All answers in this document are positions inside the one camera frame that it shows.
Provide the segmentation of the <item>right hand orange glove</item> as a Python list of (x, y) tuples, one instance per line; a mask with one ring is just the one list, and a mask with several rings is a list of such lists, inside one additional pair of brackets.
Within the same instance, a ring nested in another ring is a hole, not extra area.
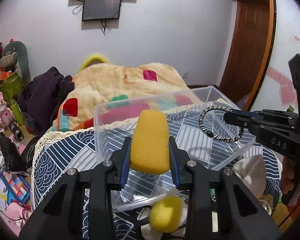
[(281, 200), (284, 205), (293, 206), (300, 196), (300, 162), (284, 157), (282, 165)]

